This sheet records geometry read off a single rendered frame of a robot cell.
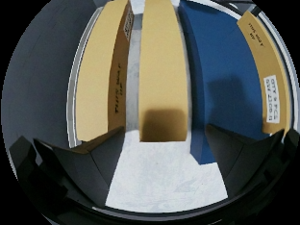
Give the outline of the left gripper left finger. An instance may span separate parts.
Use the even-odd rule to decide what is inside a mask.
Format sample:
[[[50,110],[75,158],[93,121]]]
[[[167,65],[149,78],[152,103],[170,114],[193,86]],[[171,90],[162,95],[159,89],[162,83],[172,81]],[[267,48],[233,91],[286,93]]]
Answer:
[[[125,137],[119,126],[68,149],[39,138],[33,142],[43,161],[61,171],[93,207],[104,210]]]

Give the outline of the brown cardboard carton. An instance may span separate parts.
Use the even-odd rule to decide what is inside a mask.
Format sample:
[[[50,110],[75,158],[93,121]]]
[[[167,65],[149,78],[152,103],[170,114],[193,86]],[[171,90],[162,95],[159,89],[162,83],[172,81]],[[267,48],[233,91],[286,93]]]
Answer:
[[[246,11],[237,22],[252,52],[262,90],[262,133],[289,130],[288,82],[277,49],[259,19]]]
[[[131,0],[113,0],[100,13],[82,59],[76,95],[78,140],[124,126],[131,34]]]
[[[138,121],[139,142],[187,141],[185,58],[171,0],[144,2]]]

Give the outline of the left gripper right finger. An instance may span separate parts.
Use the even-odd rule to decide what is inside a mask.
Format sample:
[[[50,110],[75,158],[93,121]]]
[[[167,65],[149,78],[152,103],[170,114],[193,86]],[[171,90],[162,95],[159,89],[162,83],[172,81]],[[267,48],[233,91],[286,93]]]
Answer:
[[[243,193],[270,150],[282,141],[284,132],[285,129],[281,129],[269,137],[253,139],[211,123],[206,125],[205,135],[229,201]]]

